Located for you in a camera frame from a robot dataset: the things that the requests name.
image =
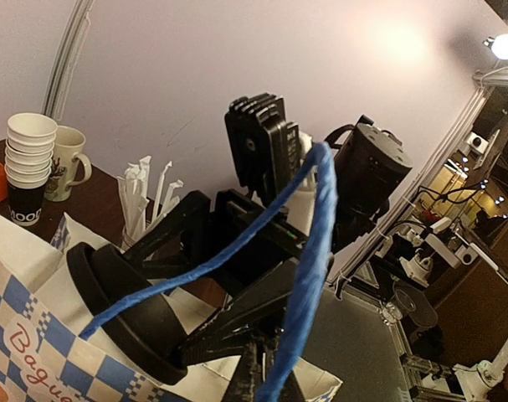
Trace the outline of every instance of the checkered paper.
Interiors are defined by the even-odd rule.
[[[18,323],[35,339],[25,353]],[[1,262],[0,388],[0,402],[187,402],[74,335]]]

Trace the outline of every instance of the white wall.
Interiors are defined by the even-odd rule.
[[[317,140],[367,114],[403,140],[408,185],[492,65],[482,40],[506,32],[481,0],[98,0],[90,16],[64,122],[109,173],[151,154],[209,194],[237,183],[229,102],[263,91]]]
[[[75,0],[0,0],[0,139],[20,111],[42,110]]]

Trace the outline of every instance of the mug handle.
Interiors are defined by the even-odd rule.
[[[92,164],[90,163],[89,158],[83,154],[83,153],[75,153],[73,156],[73,161],[76,159],[79,159],[81,163],[83,164],[83,168],[85,169],[85,176],[82,180],[79,180],[78,182],[70,181],[66,183],[66,187],[73,187],[78,186],[79,184],[86,183],[88,180],[90,180],[90,177],[92,176]]]

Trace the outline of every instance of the black paper cup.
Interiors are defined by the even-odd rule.
[[[48,178],[31,183],[19,182],[8,175],[7,179],[8,205],[12,221],[19,226],[32,226],[38,223]]]

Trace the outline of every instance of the light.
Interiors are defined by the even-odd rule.
[[[495,39],[488,38],[485,44],[490,46],[497,59],[508,60],[508,33],[499,35]]]

